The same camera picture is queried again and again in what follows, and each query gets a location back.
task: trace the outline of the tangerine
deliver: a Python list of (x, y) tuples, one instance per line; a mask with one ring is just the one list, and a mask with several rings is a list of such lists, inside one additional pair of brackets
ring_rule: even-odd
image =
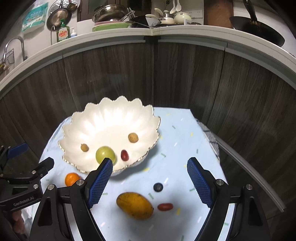
[(81, 179), (81, 177), (77, 173), (75, 172), (68, 173), (65, 178), (65, 184), (67, 187), (72, 186), (79, 179)]

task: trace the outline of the wall socket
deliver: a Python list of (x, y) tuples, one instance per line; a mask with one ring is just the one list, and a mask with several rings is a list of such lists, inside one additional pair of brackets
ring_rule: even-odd
[(197, 9), (197, 10), (188, 10), (188, 11), (183, 11), (186, 13), (191, 14), (192, 18), (203, 18), (203, 12), (202, 9)]

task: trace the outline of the human hand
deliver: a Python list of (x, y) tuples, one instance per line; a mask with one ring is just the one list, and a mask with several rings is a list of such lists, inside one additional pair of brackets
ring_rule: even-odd
[(17, 234), (24, 234), (25, 233), (25, 225), (24, 220), (22, 219), (22, 211), (16, 211), (12, 213), (12, 219), (15, 221), (13, 225), (13, 231)]

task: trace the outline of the blue textured pad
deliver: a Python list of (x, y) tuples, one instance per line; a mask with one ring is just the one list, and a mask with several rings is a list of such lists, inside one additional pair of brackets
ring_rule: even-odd
[(187, 172), (202, 203), (206, 204), (210, 208), (213, 203), (211, 199), (211, 189), (191, 159), (189, 159), (187, 162)]
[(22, 143), (16, 147), (10, 148), (7, 153), (7, 159), (15, 158), (29, 149), (27, 143)]
[(88, 208), (92, 208), (94, 204), (97, 204), (102, 196), (102, 193), (109, 181), (109, 178), (113, 171), (112, 161), (109, 159), (105, 166), (102, 168), (97, 179), (89, 189)]

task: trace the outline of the white bowl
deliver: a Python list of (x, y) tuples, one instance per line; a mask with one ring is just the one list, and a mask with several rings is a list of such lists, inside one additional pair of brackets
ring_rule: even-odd
[[(88, 103), (83, 112), (73, 113), (71, 123), (62, 128), (64, 138), (59, 140), (59, 146), (64, 151), (63, 160), (89, 173), (99, 167), (97, 149), (109, 146), (116, 155), (112, 175), (140, 164), (159, 138), (160, 117), (153, 112), (152, 105), (143, 106), (140, 99), (128, 101), (124, 96)], [(132, 132), (139, 137), (136, 143), (128, 140)], [(89, 147), (87, 152), (81, 150), (83, 143)], [(123, 149), (128, 152), (128, 161), (121, 159)]]

